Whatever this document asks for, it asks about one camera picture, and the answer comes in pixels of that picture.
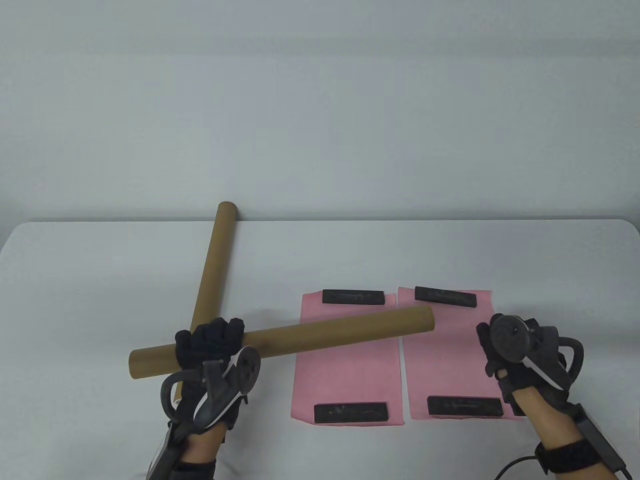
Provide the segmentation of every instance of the black wrist band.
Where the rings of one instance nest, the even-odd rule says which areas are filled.
[[[179,461],[169,474],[169,480],[212,480],[216,461],[211,463],[184,463]]]
[[[538,444],[534,454],[545,475],[550,471],[555,474],[576,472],[601,461],[600,455],[587,440],[551,450],[546,450],[542,444]]]

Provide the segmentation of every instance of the gray wall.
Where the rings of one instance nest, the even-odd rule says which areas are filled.
[[[640,3],[0,6],[0,244],[31,218],[622,217]]]

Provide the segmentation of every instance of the forearm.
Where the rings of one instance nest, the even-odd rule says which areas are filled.
[[[184,463],[213,462],[226,433],[227,425],[220,422],[202,435],[189,435],[187,449],[182,454],[180,461]]]
[[[513,397],[531,421],[547,450],[583,439],[571,417],[550,406],[535,388],[517,390],[513,392]],[[558,480],[617,480],[617,477],[601,463],[576,472],[558,474],[556,477]]]

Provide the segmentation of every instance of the white tabletop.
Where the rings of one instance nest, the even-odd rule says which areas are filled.
[[[0,465],[11,479],[143,477],[165,432],[161,378],[134,348],[188,326],[210,222],[27,223],[0,253]],[[640,239],[622,220],[240,222],[225,316],[298,321],[303,293],[491,289],[496,311],[586,348],[572,399],[640,475]],[[225,479],[491,479],[537,443],[528,422],[409,418],[314,427],[289,418],[295,356],[265,360],[219,455]],[[505,479],[541,479],[535,462]]]

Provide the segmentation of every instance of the human hand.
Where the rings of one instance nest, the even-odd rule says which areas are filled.
[[[227,323],[216,318],[210,323],[197,326],[191,333],[181,330],[175,334],[175,356],[183,370],[196,369],[207,360],[222,360],[227,368],[232,355],[242,347],[244,322],[232,318]]]
[[[547,382],[536,372],[521,363],[515,364],[509,362],[498,354],[491,342],[490,330],[495,320],[502,316],[502,314],[495,314],[488,324],[478,324],[476,326],[476,332],[487,358],[484,371],[487,376],[495,376],[495,378],[498,379],[498,385],[500,386],[504,401],[513,407],[516,414],[522,413],[513,397],[513,392],[529,387],[538,389],[545,397],[548,397],[550,400],[552,399],[554,403],[556,401],[566,401],[568,393],[556,392],[555,389],[550,389]],[[534,319],[526,320],[525,324],[527,324],[529,328],[536,328],[538,326]],[[562,354],[559,354],[559,361],[566,367],[566,360]]]
[[[196,327],[193,333],[181,330],[175,334],[175,356],[183,370],[202,369],[203,362],[219,360],[225,371],[231,356],[238,353],[242,347],[244,322],[239,318],[232,318],[228,323],[222,318],[216,318],[210,323]],[[184,420],[193,419],[193,412],[201,398],[207,392],[204,385],[196,382],[182,384],[182,399],[176,409],[176,414]],[[240,409],[240,399],[234,403],[220,420],[229,430],[236,423]]]

